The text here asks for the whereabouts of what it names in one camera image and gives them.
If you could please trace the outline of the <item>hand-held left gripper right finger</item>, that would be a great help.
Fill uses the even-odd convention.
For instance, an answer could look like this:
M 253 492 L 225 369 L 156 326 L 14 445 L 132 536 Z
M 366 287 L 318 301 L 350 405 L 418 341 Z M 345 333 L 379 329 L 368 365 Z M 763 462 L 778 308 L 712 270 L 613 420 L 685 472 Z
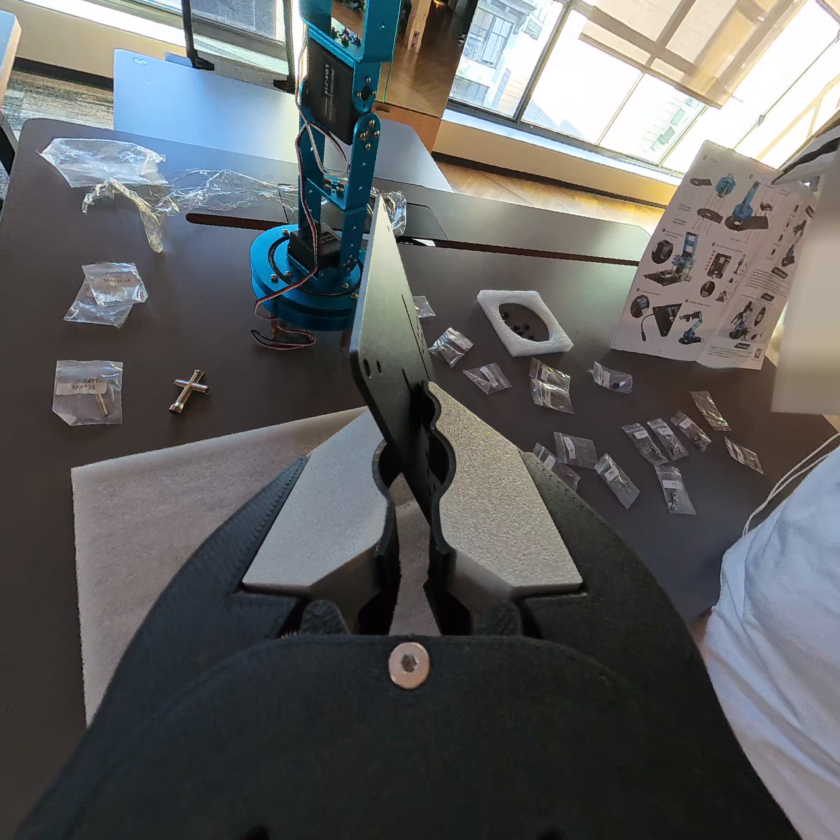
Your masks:
M 427 599 L 443 634 L 469 634 L 498 602 L 583 592 L 540 492 L 544 478 L 565 489 L 440 385 L 427 385 Z

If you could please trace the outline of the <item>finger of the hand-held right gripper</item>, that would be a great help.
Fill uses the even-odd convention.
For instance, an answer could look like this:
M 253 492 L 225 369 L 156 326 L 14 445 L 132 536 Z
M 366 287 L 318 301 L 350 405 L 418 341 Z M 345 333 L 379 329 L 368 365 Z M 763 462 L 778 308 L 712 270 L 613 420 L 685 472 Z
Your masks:
M 782 169 L 779 183 L 818 180 L 818 201 L 796 261 L 772 408 L 839 414 L 839 127 L 829 124 Z

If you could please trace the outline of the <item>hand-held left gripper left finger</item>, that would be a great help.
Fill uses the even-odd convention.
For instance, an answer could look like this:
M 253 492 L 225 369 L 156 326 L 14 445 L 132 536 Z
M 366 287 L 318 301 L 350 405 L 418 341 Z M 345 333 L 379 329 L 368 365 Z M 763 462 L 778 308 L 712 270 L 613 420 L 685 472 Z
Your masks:
M 335 604 L 353 632 L 385 634 L 401 580 L 396 477 L 370 412 L 310 453 L 242 584 Z

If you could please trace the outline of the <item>white printed instruction sheet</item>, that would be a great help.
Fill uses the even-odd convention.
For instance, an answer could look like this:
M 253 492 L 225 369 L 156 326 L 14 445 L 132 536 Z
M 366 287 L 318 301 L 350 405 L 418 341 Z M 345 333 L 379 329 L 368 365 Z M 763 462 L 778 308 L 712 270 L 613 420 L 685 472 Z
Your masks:
M 612 348 L 758 370 L 819 195 L 705 141 L 640 259 Z

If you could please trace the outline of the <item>black perforated metal plate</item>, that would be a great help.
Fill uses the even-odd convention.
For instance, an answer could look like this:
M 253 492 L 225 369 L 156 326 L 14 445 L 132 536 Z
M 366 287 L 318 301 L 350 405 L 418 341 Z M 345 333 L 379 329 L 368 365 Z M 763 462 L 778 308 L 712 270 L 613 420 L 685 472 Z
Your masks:
M 350 337 L 350 366 L 427 520 L 439 482 L 429 459 L 434 369 L 384 197 L 375 199 Z

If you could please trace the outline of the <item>dark desk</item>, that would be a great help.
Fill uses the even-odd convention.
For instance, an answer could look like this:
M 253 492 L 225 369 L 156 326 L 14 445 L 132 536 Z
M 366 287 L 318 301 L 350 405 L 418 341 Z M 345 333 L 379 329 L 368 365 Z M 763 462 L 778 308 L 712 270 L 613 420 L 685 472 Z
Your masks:
M 55 138 L 103 139 L 101 129 L 26 122 L 2 213 L 2 740 L 13 746 L 74 744 L 85 724 L 70 471 L 110 458 L 185 445 L 359 406 L 338 336 L 310 350 L 263 350 L 255 322 L 249 249 L 255 230 L 166 225 L 164 253 L 146 242 L 123 201 L 81 211 L 74 191 L 40 152 Z M 476 301 L 484 289 L 536 290 L 574 348 L 572 428 L 594 438 L 642 490 L 640 513 L 621 512 L 603 483 L 584 478 L 583 496 L 614 522 L 648 563 L 685 618 L 718 595 L 723 551 L 773 480 L 833 434 L 820 416 L 770 410 L 772 363 L 760 371 L 710 371 L 694 364 L 609 350 L 634 278 L 624 260 L 544 257 L 542 252 L 400 245 L 411 289 L 436 311 L 423 328 L 446 327 L 474 341 L 471 364 L 500 362 L 511 394 L 482 396 L 459 372 L 435 362 L 441 385 L 515 444 L 551 440 L 560 427 L 531 404 L 523 364 L 512 360 Z M 148 291 L 121 328 L 63 320 L 85 280 L 81 267 L 134 263 Z M 59 360 L 120 361 L 122 423 L 70 426 L 52 412 Z M 633 390 L 593 382 L 594 362 L 629 374 Z M 204 371 L 209 393 L 169 411 L 175 379 Z M 655 479 L 621 426 L 678 410 L 698 416 L 691 391 L 709 391 L 734 439 L 760 458 L 764 477 L 735 463 L 722 441 L 690 456 L 688 488 L 697 525 L 658 512 Z

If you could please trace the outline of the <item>grey desk with brown edge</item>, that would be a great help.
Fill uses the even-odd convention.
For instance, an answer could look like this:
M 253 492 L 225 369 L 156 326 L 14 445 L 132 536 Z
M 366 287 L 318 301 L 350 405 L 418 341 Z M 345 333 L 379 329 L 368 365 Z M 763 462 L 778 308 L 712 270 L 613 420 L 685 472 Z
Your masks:
M 290 93 L 114 51 L 117 131 L 295 164 L 298 120 Z
M 8 84 L 14 68 L 22 29 L 15 15 L 1 10 L 0 12 L 0 99 L 4 102 Z

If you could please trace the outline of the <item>scatter of small screw bags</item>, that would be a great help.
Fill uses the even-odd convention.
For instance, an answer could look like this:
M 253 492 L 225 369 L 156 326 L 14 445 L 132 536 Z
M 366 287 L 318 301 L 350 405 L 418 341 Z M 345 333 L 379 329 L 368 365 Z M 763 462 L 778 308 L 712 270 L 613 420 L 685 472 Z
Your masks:
M 433 344 L 432 352 L 453 365 L 463 358 L 472 345 L 462 333 L 448 328 Z M 509 387 L 508 380 L 497 364 L 485 364 L 464 373 L 486 394 Z M 591 377 L 596 385 L 610 392 L 627 394 L 633 390 L 630 374 L 606 369 L 599 362 L 593 363 Z M 573 413 L 571 377 L 568 374 L 532 358 L 529 380 L 535 405 L 562 413 Z M 668 511 L 680 515 L 694 515 L 695 509 L 688 498 L 681 474 L 672 464 L 674 460 L 687 457 L 688 451 L 671 426 L 664 419 L 656 418 L 645 423 L 631 423 L 624 426 L 623 431 L 633 440 L 637 452 L 654 467 Z M 563 469 L 568 469 L 569 466 L 594 469 L 623 507 L 631 507 L 639 495 L 639 490 L 612 456 L 604 454 L 597 458 L 593 444 L 587 444 L 583 439 L 567 434 L 557 433 L 554 440 L 557 450 L 555 458 L 551 458 L 548 451 L 540 446 L 533 450 L 547 468 L 558 464 Z

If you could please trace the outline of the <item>white foam sheet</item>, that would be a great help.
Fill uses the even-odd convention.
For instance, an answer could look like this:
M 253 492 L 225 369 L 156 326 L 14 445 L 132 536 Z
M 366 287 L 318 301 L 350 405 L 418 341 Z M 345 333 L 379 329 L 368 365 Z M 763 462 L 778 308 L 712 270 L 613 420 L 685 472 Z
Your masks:
M 118 714 L 144 714 L 217 662 L 298 629 L 315 601 L 247 591 L 242 580 L 312 450 L 365 412 L 72 470 L 87 725 L 111 696 Z M 401 580 L 391 625 L 377 635 L 433 628 L 419 584 L 403 583 L 421 570 L 428 528 L 396 484 Z

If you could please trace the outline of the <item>silver cross wrench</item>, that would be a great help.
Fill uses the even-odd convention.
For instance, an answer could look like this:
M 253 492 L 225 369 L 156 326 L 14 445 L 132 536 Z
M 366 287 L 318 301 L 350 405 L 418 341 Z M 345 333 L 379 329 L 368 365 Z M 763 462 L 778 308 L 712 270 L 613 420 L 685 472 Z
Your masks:
M 186 407 L 187 401 L 193 394 L 205 395 L 209 393 L 209 386 L 203 382 L 204 371 L 194 370 L 188 380 L 175 379 L 173 385 L 176 386 L 180 392 L 173 404 L 169 406 L 169 411 L 174 414 L 181 414 Z

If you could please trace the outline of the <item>white foam square with hole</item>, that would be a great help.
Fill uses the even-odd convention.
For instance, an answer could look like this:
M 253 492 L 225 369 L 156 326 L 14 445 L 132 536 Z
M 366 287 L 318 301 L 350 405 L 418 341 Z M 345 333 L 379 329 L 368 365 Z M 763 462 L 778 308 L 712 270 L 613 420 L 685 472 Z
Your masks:
M 572 350 L 574 344 L 560 326 L 557 318 L 535 290 L 480 290 L 476 296 L 490 326 L 512 358 L 530 355 L 562 353 Z M 544 340 L 536 340 L 517 332 L 504 318 L 510 307 L 519 307 L 530 314 L 531 320 L 542 322 L 548 331 Z

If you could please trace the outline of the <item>bag of brass standoffs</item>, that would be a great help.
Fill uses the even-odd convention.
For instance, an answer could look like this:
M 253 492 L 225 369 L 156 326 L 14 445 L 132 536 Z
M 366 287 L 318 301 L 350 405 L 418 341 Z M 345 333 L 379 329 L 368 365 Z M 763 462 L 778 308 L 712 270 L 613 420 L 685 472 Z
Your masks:
M 58 360 L 52 412 L 70 426 L 120 425 L 123 363 Z

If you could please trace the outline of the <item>large clear labelled bag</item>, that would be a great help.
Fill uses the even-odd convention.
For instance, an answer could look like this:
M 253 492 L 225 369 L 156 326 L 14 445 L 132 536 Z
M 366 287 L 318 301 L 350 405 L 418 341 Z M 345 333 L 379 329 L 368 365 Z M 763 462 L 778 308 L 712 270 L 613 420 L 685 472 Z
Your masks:
M 99 305 L 92 294 L 87 280 L 82 281 L 76 298 L 70 304 L 63 320 L 119 329 L 127 320 L 133 308 L 131 302 L 117 302 Z
M 101 262 L 81 267 L 91 295 L 100 307 L 145 303 L 148 291 L 133 262 Z

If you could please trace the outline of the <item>large window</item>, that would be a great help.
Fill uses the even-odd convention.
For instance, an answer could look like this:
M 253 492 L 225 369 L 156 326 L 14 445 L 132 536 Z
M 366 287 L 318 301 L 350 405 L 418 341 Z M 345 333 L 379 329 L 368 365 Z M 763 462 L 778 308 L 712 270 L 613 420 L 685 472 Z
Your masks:
M 838 2 L 481 1 L 449 100 L 684 172 L 710 141 L 781 167 L 838 112 Z

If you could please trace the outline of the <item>crumpled clear plastic wrap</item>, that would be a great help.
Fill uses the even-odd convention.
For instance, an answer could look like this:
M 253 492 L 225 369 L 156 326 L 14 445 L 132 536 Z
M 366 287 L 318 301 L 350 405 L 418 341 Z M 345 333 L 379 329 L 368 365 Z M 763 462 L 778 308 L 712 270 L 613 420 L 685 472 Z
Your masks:
M 399 238 L 405 233 L 407 221 L 407 201 L 404 192 L 379 191 L 377 201 L 384 208 L 391 224 L 394 236 Z
M 116 177 L 91 186 L 81 201 L 81 211 L 86 214 L 93 207 L 107 201 L 129 203 L 137 211 L 150 248 L 160 255 L 165 251 L 164 226 L 169 218 L 182 213 L 170 184 L 132 184 Z
M 165 157 L 128 141 L 56 138 L 39 154 L 72 188 L 110 180 L 141 186 L 167 183 L 160 172 Z
M 269 202 L 296 214 L 298 199 L 295 184 L 265 182 L 229 169 L 190 169 L 172 177 L 160 206 L 169 213 L 186 213 L 202 208 L 231 211 Z

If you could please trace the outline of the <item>black metal stand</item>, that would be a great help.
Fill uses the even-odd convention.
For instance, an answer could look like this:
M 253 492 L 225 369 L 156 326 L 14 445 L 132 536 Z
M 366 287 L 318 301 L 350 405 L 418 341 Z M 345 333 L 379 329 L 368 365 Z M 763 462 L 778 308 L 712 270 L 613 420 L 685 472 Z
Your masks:
M 182 0 L 180 3 L 182 8 L 182 28 L 185 38 L 186 57 L 193 69 L 214 71 L 214 64 L 201 57 L 195 45 L 192 2 Z

